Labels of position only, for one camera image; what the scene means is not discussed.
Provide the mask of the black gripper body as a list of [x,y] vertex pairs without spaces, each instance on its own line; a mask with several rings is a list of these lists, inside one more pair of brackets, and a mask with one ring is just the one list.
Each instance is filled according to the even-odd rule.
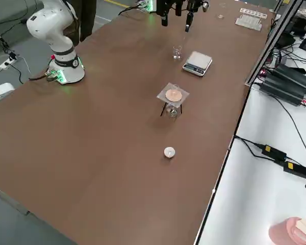
[[202,0],[187,0],[186,10],[189,12],[197,12],[202,6]]

